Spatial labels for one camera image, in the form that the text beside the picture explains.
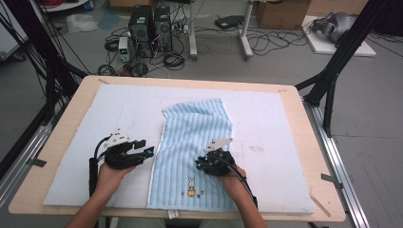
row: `human hand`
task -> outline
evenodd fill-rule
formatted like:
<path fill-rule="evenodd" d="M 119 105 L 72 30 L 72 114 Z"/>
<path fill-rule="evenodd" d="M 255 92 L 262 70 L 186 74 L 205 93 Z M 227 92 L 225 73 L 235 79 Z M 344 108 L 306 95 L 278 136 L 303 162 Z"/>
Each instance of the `human hand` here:
<path fill-rule="evenodd" d="M 127 169 L 113 169 L 106 163 L 103 163 L 100 167 L 97 187 L 93 195 L 110 199 L 112 195 L 118 190 L 121 185 L 122 179 L 126 174 L 131 172 L 135 167 Z"/>

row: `wooden table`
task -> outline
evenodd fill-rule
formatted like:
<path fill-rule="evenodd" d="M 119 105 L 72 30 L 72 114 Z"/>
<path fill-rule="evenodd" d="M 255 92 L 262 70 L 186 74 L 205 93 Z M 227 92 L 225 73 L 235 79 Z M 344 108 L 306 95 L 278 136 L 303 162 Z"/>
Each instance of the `wooden table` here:
<path fill-rule="evenodd" d="M 278 93 L 287 113 L 287 120 L 295 140 L 315 212 L 308 216 L 262 213 L 263 218 L 265 220 L 305 221 L 343 221 L 346 218 L 334 184 L 321 179 L 321 174 L 330 174 L 304 106 L 297 90 L 293 86 L 104 76 L 87 76 L 82 81 L 38 157 L 38 159 L 48 163 L 42 168 L 38 166 L 31 167 L 10 204 L 9 210 L 11 213 L 73 215 L 77 212 L 78 207 L 44 206 L 42 203 L 53 182 L 60 160 L 67 151 L 77 127 L 86 115 L 86 111 L 102 84 L 216 88 Z M 167 211 L 146 209 L 106 208 L 102 215 L 111 217 L 168 218 Z M 238 213 L 180 211 L 179 215 L 181 219 L 240 219 Z"/>

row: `white sheet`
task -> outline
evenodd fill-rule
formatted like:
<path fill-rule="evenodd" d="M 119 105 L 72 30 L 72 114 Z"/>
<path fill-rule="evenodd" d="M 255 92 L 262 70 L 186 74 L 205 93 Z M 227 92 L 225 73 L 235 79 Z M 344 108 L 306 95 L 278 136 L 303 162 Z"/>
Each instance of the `white sheet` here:
<path fill-rule="evenodd" d="M 162 109 L 180 102 L 221 98 L 233 123 L 231 145 L 248 173 L 261 212 L 313 213 L 297 151 L 277 93 L 135 85 L 102 85 L 64 155 L 45 205 L 83 205 L 88 199 L 88 159 L 97 143 L 121 128 L 131 139 L 158 146 Z M 145 208 L 152 159 L 123 183 L 108 206 Z"/>

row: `cardboard box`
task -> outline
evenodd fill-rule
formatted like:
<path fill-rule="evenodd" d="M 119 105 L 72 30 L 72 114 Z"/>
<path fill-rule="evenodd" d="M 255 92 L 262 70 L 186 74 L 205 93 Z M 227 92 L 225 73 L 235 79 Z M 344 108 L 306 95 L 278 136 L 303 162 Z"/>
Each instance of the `cardboard box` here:
<path fill-rule="evenodd" d="M 136 5 L 154 6 L 154 0 L 109 0 L 113 8 L 133 8 Z"/>
<path fill-rule="evenodd" d="M 312 0 L 308 15 L 326 16 L 329 12 L 344 11 L 358 15 L 364 9 L 368 0 Z"/>
<path fill-rule="evenodd" d="M 259 3 L 256 19 L 264 29 L 300 29 L 311 0 Z"/>

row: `wrist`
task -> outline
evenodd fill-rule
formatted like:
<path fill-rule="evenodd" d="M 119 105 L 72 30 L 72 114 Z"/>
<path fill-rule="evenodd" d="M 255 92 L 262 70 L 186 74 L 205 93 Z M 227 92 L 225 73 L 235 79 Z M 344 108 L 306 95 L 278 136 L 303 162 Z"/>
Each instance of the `wrist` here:
<path fill-rule="evenodd" d="M 95 190 L 91 198 L 100 202 L 108 203 L 113 194 L 108 194 L 103 191 Z"/>

